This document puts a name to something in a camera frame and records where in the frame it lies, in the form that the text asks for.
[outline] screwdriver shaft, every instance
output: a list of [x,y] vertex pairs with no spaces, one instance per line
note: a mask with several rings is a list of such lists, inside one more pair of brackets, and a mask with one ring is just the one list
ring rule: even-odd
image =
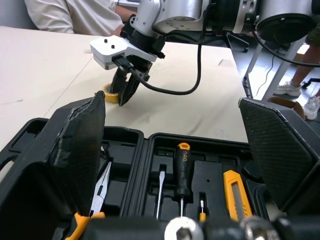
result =
[[166,172],[161,171],[159,174],[159,193],[158,193],[158,204],[156,206],[156,219],[159,219],[159,214],[160,214],[160,204],[161,204],[161,197],[162,197],[162,187],[164,185],[164,180],[165,180]]
[[180,217],[184,216],[184,197],[180,199]]

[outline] yellow utility knife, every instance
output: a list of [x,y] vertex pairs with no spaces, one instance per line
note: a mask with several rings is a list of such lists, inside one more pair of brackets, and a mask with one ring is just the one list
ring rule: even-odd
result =
[[224,194],[226,207],[230,218],[241,221],[252,216],[252,211],[246,194],[244,184],[239,173],[229,170],[223,174]]

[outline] white sneaker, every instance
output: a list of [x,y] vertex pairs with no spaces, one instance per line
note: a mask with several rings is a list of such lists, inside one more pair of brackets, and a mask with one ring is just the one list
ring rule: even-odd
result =
[[276,88],[274,94],[283,95],[288,94],[293,97],[299,97],[301,94],[301,86],[293,86],[291,81],[286,81],[284,84]]
[[320,109],[320,96],[312,96],[304,107],[304,114],[309,120],[315,120]]

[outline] black cable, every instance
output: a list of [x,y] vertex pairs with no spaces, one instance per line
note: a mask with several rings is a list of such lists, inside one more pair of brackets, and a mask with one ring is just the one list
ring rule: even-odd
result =
[[300,61],[292,61],[292,60],[289,60],[285,57],[282,57],[280,55],[278,55],[277,53],[275,53],[274,51],[272,51],[269,47],[267,47],[260,39],[259,37],[257,36],[257,34],[253,31],[252,32],[255,40],[265,49],[267,50],[269,53],[271,53],[273,56],[275,56],[276,58],[282,60],[282,61],[285,61],[285,62],[288,62],[288,63],[291,63],[291,64],[294,64],[294,65],[298,65],[298,66],[302,66],[302,67],[309,67],[309,68],[320,68],[320,64],[313,64],[313,63],[303,63],[303,62],[300,62]]
[[274,60],[275,60],[275,56],[272,57],[271,68],[270,68],[269,71],[266,73],[264,83],[258,88],[258,91],[256,92],[256,95],[255,95],[253,98],[255,98],[256,96],[258,96],[258,93],[259,93],[259,91],[260,91],[260,88],[267,83],[267,81],[268,81],[268,75],[269,75],[269,73],[271,72],[271,70],[274,68]]
[[187,91],[173,91],[173,90],[168,90],[168,89],[163,89],[163,88],[159,88],[156,86],[152,86],[149,83],[147,83],[144,79],[141,78],[141,76],[139,76],[132,68],[129,69],[129,72],[131,74],[133,74],[135,76],[135,78],[142,84],[144,85],[146,88],[153,90],[155,92],[159,92],[159,93],[163,93],[163,94],[170,94],[170,95],[188,95],[193,93],[199,86],[200,84],[200,80],[201,80],[201,49],[202,49],[202,43],[205,39],[205,35],[206,35],[206,29],[207,29],[207,25],[208,25],[208,13],[209,13],[209,8],[211,7],[210,4],[208,4],[208,6],[206,7],[205,11],[204,11],[204,15],[203,15],[203,24],[202,24],[202,30],[201,30],[201,35],[200,35],[200,39],[196,40],[193,37],[187,36],[183,33],[178,33],[178,32],[173,32],[172,34],[166,34],[164,37],[168,37],[170,35],[177,35],[177,36],[181,36],[181,37],[185,37],[188,38],[189,40],[192,39],[192,41],[194,41],[195,43],[198,43],[198,50],[197,50],[197,77],[196,77],[196,82],[195,85],[193,86],[193,88],[191,88],[190,90]]
[[192,42],[194,42],[196,44],[199,43],[199,40],[197,40],[197,39],[195,39],[195,38],[193,38],[191,36],[188,36],[188,35],[186,35],[184,33],[180,33],[180,32],[169,32],[169,33],[167,33],[167,34],[165,34],[163,36],[164,36],[164,38],[168,38],[170,36],[178,36],[178,37],[182,37],[182,38],[188,39],[188,40],[190,40],[190,41],[192,41]]
[[146,88],[148,88],[150,90],[153,90],[153,91],[156,91],[156,92],[159,92],[159,93],[163,93],[163,94],[170,94],[170,95],[179,95],[179,96],[188,95],[188,94],[193,93],[198,88],[198,86],[200,84],[200,79],[201,79],[201,48],[202,48],[202,45],[199,44],[198,45],[198,51],[197,51],[197,77],[196,77],[196,82],[195,82],[195,85],[193,86],[193,88],[191,88],[188,91],[173,91],[173,90],[167,90],[167,89],[159,88],[159,87],[156,87],[156,86],[152,86],[149,83],[147,83],[145,80],[140,78],[140,76],[138,76],[132,68],[129,70],[129,72],[131,74],[133,74],[141,84],[143,84]]

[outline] white table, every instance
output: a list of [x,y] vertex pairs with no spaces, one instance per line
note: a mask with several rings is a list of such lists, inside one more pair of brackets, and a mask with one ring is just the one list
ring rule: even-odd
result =
[[117,5],[125,7],[129,10],[138,11],[138,7],[139,7],[139,2],[135,2],[135,1],[128,1],[128,0],[116,0],[115,1]]
[[[0,149],[30,119],[50,118],[70,102],[93,97],[115,69],[103,70],[88,53],[98,36],[0,27]],[[149,83],[190,89],[197,77],[197,46],[166,43],[165,59],[151,68]],[[245,92],[228,48],[202,47],[202,78],[186,96],[157,93],[140,85],[122,107],[106,103],[106,124],[247,142],[238,108]]]

